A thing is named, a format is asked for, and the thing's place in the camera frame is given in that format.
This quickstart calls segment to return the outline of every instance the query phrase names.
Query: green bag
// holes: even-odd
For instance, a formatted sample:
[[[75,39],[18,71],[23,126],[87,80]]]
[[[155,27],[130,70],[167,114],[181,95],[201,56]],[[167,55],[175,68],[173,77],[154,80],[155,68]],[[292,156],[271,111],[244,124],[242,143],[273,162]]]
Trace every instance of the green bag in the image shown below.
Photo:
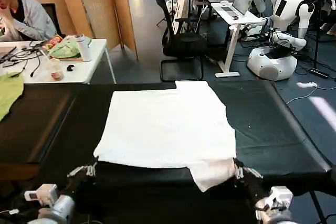
[[[92,41],[89,37],[85,37],[85,40],[88,45]],[[76,39],[73,36],[65,37],[60,43],[51,48],[50,56],[56,59],[79,58],[80,53],[77,47]]]

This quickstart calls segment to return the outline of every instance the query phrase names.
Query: office chair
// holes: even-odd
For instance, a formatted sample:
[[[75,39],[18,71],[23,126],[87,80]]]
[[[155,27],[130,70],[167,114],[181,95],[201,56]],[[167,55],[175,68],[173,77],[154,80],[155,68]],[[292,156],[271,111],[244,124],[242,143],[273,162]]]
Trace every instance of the office chair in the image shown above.
[[[163,78],[163,65],[165,63],[176,62],[193,62],[198,59],[201,65],[201,77],[198,80],[203,79],[203,57],[206,55],[206,39],[196,33],[182,33],[180,34],[182,25],[184,22],[189,22],[188,18],[176,19],[179,23],[177,34],[174,34],[172,20],[170,18],[168,8],[165,0],[156,0],[157,4],[162,8],[164,16],[167,21],[167,29],[162,37],[163,53],[166,56],[176,57],[175,60],[162,60],[160,62],[160,78],[163,82],[172,82],[175,80],[165,80]]]
[[[52,22],[55,25],[56,32],[59,36],[62,38],[65,38],[65,34],[62,34],[61,29],[58,24],[58,19],[57,19],[57,14],[56,14],[56,7],[54,3],[47,3],[47,4],[42,4],[44,10],[46,10],[47,14],[51,18]]]

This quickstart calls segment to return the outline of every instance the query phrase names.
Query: towel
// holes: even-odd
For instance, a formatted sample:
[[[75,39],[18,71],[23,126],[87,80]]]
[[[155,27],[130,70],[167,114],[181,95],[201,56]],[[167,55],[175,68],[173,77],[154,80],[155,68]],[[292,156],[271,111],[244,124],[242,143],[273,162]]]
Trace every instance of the towel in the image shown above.
[[[206,191],[234,175],[235,131],[205,81],[176,82],[172,90],[114,92],[94,156],[136,167],[187,167]]]
[[[23,92],[23,77],[21,74],[12,77],[14,74],[0,76],[0,121],[9,113],[9,109]]]

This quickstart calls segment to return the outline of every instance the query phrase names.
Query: yellow-green cloth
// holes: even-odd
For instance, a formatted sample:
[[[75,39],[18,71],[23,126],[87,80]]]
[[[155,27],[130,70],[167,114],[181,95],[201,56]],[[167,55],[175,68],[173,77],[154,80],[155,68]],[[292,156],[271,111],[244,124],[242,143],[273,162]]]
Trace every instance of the yellow-green cloth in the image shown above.
[[[23,92],[23,77],[11,77],[15,73],[0,76],[0,121],[8,114],[9,109]]]

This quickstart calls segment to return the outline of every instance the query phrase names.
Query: white table leg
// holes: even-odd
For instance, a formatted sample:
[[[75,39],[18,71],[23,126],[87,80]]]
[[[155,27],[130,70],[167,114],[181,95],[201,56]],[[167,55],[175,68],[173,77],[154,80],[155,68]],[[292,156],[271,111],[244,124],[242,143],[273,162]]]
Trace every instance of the white table leg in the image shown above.
[[[116,83],[117,81],[116,81],[115,76],[114,76],[113,67],[112,67],[112,63],[110,61],[110,56],[109,56],[109,52],[107,51],[107,48],[105,48],[105,55],[106,55],[107,61],[109,63],[110,71],[111,71],[112,78],[113,78],[113,83]]]
[[[225,64],[223,63],[223,61],[218,62],[218,65],[220,66],[223,73],[217,73],[215,75],[217,78],[240,76],[239,72],[230,72],[230,66],[231,66],[233,54],[235,53],[239,31],[240,31],[240,24],[238,24],[234,28],[232,38],[231,38],[231,42],[230,42],[230,46],[229,46],[229,51],[227,52]]]

